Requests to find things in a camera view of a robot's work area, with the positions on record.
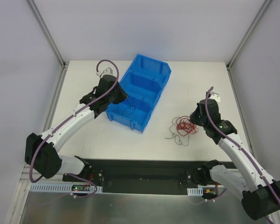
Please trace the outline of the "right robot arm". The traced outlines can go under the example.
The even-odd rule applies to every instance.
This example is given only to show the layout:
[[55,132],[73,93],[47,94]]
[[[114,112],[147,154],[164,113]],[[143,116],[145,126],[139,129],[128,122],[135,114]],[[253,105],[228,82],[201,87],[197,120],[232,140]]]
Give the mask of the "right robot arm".
[[245,148],[236,128],[221,119],[217,101],[205,99],[197,103],[190,121],[204,129],[231,159],[241,176],[237,176],[219,161],[212,160],[202,165],[192,175],[200,185],[217,182],[236,196],[246,214],[253,220],[280,210],[280,180],[275,180]]

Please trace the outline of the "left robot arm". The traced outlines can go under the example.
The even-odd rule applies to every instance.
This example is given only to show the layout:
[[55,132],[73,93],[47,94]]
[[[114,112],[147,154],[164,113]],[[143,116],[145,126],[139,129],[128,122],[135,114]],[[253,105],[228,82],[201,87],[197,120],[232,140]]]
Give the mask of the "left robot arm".
[[27,137],[24,160],[30,170],[36,170],[46,179],[62,173],[73,174],[80,182],[86,181],[91,173],[89,163],[79,156],[58,153],[80,128],[105,112],[110,104],[119,104],[127,97],[116,77],[103,75],[92,92],[83,96],[66,118],[40,135],[31,133]]

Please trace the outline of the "blue plastic compartment bin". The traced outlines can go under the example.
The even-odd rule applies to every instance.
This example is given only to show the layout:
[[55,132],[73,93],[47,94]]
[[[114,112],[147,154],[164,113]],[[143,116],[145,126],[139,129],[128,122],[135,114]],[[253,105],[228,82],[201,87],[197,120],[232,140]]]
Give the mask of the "blue plastic compartment bin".
[[108,106],[108,119],[143,132],[170,75],[168,63],[138,54],[120,81],[128,98]]

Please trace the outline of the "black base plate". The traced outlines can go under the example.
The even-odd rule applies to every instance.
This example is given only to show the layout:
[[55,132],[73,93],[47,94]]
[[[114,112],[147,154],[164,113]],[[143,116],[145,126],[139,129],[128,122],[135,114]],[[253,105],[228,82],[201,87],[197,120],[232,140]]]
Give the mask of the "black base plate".
[[86,159],[89,179],[104,193],[186,195],[198,185],[215,185],[201,172],[205,161]]

